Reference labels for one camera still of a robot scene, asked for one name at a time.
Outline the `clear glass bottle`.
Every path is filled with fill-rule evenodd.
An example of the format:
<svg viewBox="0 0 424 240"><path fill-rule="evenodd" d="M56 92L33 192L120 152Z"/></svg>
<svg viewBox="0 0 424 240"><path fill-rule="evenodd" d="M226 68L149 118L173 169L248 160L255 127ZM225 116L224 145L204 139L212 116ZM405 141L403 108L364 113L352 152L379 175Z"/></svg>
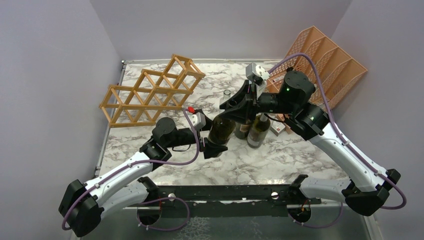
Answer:
<svg viewBox="0 0 424 240"><path fill-rule="evenodd" d="M224 104L227 100L229 100L230 99L230 97L231 97L231 91L229 90L229 89L225 89L224 91L223 91L223 95L222 95L222 97L220 98L220 100L219 100L219 105L218 105L218 107L219 107L219 110L222 112L223 110L221 109L221 104Z"/></svg>

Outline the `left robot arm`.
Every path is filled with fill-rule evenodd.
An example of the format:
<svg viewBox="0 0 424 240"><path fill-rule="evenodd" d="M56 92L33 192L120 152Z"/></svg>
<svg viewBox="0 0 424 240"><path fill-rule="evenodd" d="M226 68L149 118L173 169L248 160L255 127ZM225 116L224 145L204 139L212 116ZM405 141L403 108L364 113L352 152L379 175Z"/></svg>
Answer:
<svg viewBox="0 0 424 240"><path fill-rule="evenodd" d="M66 188L58 211L63 216L61 227L83 237L94 230L112 212L133 204L152 205L160 201L157 191L146 183L134 183L162 165L185 166L203 153L205 159L215 158L228 150L201 138L200 132L211 130L212 121L201 110L183 110L189 127L178 129L170 117L156 122L150 139L129 159L104 175L82 183L76 179ZM170 148L195 146L194 157L185 162L170 162Z"/></svg>

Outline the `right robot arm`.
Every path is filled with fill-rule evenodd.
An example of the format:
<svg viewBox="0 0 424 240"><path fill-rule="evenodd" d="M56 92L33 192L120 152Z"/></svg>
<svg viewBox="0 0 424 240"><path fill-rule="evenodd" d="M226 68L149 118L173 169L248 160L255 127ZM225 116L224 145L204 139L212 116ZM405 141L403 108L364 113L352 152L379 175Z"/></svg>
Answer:
<svg viewBox="0 0 424 240"><path fill-rule="evenodd" d="M324 151L348 175L342 180L300 175L288 190L289 199L296 204L313 198L338 201L363 216L384 208L400 173L369 159L341 134L321 107L309 101L316 89L308 77L289 71L278 93L260 93L261 81L252 73L235 95L220 104L220 117L246 124L262 113L285 114L285 123L294 133Z"/></svg>

